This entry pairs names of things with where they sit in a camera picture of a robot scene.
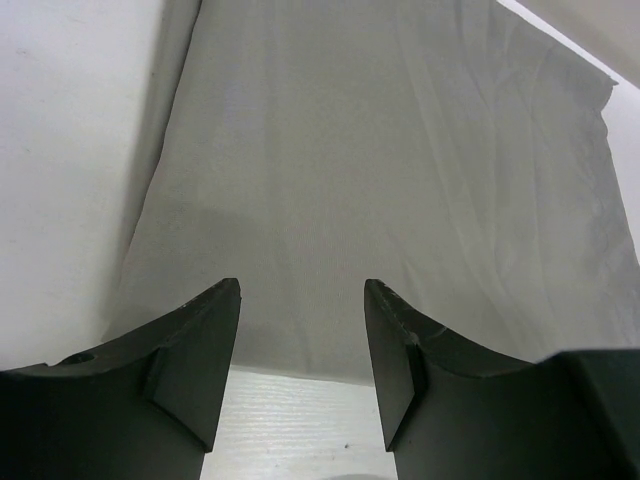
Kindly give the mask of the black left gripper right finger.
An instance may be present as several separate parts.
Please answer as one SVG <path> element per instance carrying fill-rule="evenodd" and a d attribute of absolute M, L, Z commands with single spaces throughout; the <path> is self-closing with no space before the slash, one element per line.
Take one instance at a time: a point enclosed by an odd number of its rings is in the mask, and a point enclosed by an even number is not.
<path fill-rule="evenodd" d="M 635 479 L 639 353 L 575 350 L 528 363 L 364 286 L 385 448 L 401 479 Z"/>

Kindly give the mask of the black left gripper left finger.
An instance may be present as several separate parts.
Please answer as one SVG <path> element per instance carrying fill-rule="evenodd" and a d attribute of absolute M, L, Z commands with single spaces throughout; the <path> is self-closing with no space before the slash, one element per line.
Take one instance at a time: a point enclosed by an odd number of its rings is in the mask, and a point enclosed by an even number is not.
<path fill-rule="evenodd" d="M 197 479 L 214 446 L 241 289 L 178 309 L 58 364 L 1 375 L 5 479 Z"/>

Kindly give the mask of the grey cloth placemat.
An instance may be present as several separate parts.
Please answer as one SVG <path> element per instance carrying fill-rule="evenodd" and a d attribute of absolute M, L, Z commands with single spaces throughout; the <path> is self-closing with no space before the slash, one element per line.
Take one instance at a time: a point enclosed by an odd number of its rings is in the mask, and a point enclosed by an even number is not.
<path fill-rule="evenodd" d="M 368 381 L 379 279 L 524 360 L 635 346 L 614 87 L 495 1 L 205 1 L 105 335 L 235 278 L 237 364 Z"/>

